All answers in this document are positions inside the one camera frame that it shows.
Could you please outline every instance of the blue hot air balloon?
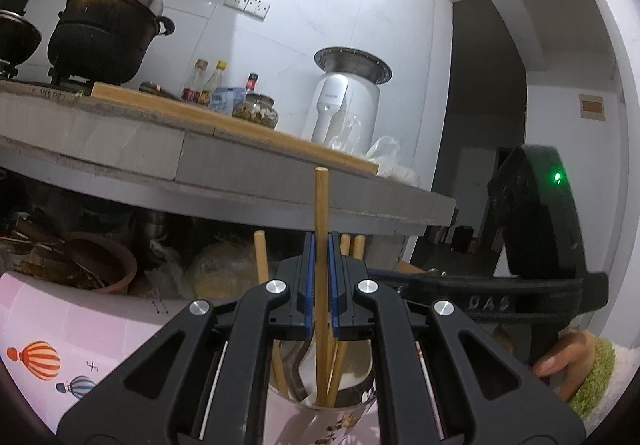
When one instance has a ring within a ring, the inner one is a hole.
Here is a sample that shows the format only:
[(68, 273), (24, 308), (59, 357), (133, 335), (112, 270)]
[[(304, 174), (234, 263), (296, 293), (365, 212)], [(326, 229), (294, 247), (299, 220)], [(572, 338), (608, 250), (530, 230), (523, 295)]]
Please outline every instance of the blue hot air balloon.
[(65, 387), (65, 384), (59, 382), (56, 384), (56, 390), (59, 393), (66, 393), (67, 391), (74, 395), (76, 398), (81, 399), (90, 390), (95, 387), (95, 382), (89, 377), (75, 377)]

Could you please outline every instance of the human hand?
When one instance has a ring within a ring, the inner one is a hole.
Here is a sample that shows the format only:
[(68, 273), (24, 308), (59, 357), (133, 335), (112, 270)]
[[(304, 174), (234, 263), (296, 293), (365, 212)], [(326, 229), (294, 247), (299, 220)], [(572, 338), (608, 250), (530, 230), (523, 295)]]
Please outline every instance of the human hand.
[(558, 396), (568, 401), (589, 376), (595, 357), (595, 335), (587, 330), (572, 330), (533, 364), (533, 373), (537, 377), (548, 377), (566, 368)]

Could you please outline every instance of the doorway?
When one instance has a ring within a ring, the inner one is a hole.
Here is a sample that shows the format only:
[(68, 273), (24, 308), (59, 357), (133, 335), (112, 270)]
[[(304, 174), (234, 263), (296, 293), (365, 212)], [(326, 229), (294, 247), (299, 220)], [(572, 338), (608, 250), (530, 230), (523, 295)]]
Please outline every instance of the doorway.
[(526, 104), (522, 59), (491, 0), (454, 3), (449, 97), (431, 189), (455, 198), (456, 213), (450, 227), (428, 227), (418, 238), (413, 265), (493, 274), (502, 243), (486, 186), (524, 142)]

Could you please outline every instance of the label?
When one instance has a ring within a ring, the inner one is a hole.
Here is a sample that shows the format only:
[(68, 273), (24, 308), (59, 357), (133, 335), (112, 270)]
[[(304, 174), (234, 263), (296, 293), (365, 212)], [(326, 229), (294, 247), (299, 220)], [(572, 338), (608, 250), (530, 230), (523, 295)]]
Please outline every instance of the label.
[(205, 107), (207, 107), (207, 105), (209, 105), (209, 95), (210, 95), (210, 91), (202, 91), (200, 93), (200, 96), (198, 97), (198, 103), (200, 105), (204, 105)]
[(502, 297), (496, 297), (493, 295), (471, 295), (471, 297), (469, 297), (469, 302), (466, 306), (466, 310), (485, 312), (510, 312), (512, 311), (510, 307), (511, 299), (508, 295), (503, 295)]
[(199, 97), (200, 97), (200, 93), (195, 89), (184, 88), (182, 90), (182, 99), (185, 102), (190, 102), (191, 104), (197, 104)]

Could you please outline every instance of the glass jar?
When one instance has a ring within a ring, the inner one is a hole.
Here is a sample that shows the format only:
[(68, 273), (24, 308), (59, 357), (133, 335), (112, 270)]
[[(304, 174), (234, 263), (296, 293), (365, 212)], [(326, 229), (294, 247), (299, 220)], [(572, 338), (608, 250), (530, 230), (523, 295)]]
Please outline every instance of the glass jar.
[(278, 123), (278, 114), (273, 108), (273, 98), (255, 92), (248, 92), (244, 100), (235, 105), (234, 118), (252, 121), (270, 129), (275, 129)]

